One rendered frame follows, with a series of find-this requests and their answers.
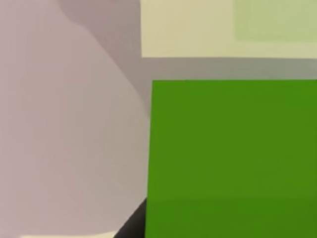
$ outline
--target green square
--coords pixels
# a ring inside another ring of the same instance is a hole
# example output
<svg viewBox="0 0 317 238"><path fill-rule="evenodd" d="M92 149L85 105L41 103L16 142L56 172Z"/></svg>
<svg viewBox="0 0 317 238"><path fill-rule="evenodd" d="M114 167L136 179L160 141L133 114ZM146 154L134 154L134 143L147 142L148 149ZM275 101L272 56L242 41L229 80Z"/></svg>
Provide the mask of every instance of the green square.
<svg viewBox="0 0 317 238"><path fill-rule="evenodd" d="M155 81L146 238L316 238L316 86Z"/></svg>
<svg viewBox="0 0 317 238"><path fill-rule="evenodd" d="M234 0L239 41L317 42L317 1Z"/></svg>

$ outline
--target green paper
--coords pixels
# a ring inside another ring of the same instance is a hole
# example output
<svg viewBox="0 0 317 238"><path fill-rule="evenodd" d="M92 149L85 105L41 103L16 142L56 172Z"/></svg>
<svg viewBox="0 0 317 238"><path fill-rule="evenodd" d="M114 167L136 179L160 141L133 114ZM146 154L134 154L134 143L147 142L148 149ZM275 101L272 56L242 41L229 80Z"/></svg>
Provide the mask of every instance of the green paper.
<svg viewBox="0 0 317 238"><path fill-rule="evenodd" d="M317 42L317 1L234 0L240 41Z"/></svg>
<svg viewBox="0 0 317 238"><path fill-rule="evenodd" d="M146 238L317 237L316 86L155 81Z"/></svg>

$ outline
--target green box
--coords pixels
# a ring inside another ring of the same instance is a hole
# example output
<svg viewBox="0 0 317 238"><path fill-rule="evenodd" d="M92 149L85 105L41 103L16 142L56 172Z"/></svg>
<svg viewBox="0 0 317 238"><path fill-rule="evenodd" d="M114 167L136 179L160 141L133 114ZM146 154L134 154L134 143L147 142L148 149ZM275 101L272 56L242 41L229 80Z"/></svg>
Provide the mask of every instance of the green box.
<svg viewBox="0 0 317 238"><path fill-rule="evenodd" d="M317 1L234 0L239 41L317 42Z"/></svg>
<svg viewBox="0 0 317 238"><path fill-rule="evenodd" d="M316 86L155 81L146 238L316 238Z"/></svg>

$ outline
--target green block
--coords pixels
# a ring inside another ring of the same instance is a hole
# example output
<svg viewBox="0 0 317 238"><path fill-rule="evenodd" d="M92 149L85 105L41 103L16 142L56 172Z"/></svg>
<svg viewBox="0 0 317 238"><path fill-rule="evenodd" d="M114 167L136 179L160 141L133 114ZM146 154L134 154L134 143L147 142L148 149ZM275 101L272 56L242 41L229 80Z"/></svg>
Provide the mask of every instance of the green block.
<svg viewBox="0 0 317 238"><path fill-rule="evenodd" d="M317 42L317 1L234 0L240 41Z"/></svg>
<svg viewBox="0 0 317 238"><path fill-rule="evenodd" d="M155 81L146 238L316 238L316 92Z"/></svg>

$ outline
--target white wall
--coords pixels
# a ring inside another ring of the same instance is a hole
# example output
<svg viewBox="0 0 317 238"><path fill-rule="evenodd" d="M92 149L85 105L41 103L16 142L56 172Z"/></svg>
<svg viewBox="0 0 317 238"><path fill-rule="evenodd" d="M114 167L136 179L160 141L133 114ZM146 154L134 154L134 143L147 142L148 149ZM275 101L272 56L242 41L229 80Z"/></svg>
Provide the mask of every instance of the white wall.
<svg viewBox="0 0 317 238"><path fill-rule="evenodd" d="M54 0L0 0L0 237L119 228L146 196L148 116Z"/></svg>

